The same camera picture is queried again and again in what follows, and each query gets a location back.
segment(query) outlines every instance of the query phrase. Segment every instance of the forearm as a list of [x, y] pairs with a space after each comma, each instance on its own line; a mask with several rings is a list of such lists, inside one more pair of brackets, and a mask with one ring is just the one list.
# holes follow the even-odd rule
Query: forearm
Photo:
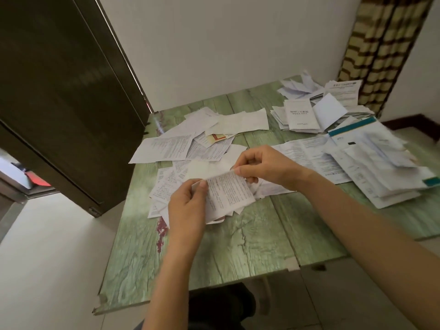
[[143, 330], [188, 328], [188, 282], [192, 258], [168, 247], [148, 306]]
[[303, 193], [353, 258], [421, 329], [440, 327], [440, 259], [325, 178]]

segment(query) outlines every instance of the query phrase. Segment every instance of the tile floor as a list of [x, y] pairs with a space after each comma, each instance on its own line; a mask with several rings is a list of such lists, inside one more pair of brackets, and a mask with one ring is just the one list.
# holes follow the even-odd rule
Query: tile floor
[[[440, 153], [415, 129], [398, 134]], [[30, 200], [0, 244], [1, 328], [133, 329], [147, 305], [91, 314], [122, 208], [93, 219], [62, 194]], [[440, 238], [421, 244], [440, 255]], [[330, 262], [325, 272], [303, 267], [268, 280], [271, 313], [245, 320], [247, 330], [415, 329], [352, 259]]]

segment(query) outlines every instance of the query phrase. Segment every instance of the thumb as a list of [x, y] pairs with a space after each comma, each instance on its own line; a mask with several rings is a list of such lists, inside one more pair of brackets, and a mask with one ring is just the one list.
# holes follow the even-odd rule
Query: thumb
[[196, 202], [199, 201], [205, 202], [207, 194], [208, 194], [208, 182], [206, 182], [205, 180], [201, 180], [193, 194], [192, 199]]
[[236, 175], [241, 177], [262, 177], [261, 164], [259, 165], [241, 165], [234, 169]]

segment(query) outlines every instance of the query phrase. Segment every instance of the green wooden tabletop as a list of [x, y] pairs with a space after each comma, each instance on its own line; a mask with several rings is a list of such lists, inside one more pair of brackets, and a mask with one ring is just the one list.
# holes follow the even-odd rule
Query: green wooden tabletop
[[[267, 110], [270, 130], [243, 133], [235, 137], [234, 144], [276, 145], [313, 136], [279, 129], [269, 111], [273, 105], [283, 106], [284, 97], [276, 91], [281, 86], [276, 81], [152, 114], [146, 137], [160, 135], [160, 129], [167, 131], [182, 122], [185, 114], [203, 106], [224, 115]], [[409, 143], [408, 148], [440, 174], [438, 153], [413, 143]], [[160, 218], [147, 219], [151, 204], [148, 194], [154, 186], [157, 169], [171, 165], [171, 162], [136, 165], [100, 290], [101, 305], [95, 314], [149, 301], [167, 236]], [[440, 187], [382, 210], [376, 210], [353, 182], [339, 184], [339, 187], [401, 226], [415, 239], [440, 234]], [[234, 213], [223, 223], [206, 227], [191, 269], [190, 289], [284, 271], [286, 259], [294, 256], [305, 266], [349, 254], [302, 194], [266, 197], [247, 206], [241, 215]]]

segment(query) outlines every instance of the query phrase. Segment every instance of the striped curtain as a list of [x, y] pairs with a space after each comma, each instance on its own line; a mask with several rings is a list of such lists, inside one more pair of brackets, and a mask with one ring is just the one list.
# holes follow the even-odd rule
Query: striped curtain
[[380, 115], [432, 0], [362, 0], [339, 81], [363, 80], [359, 104]]

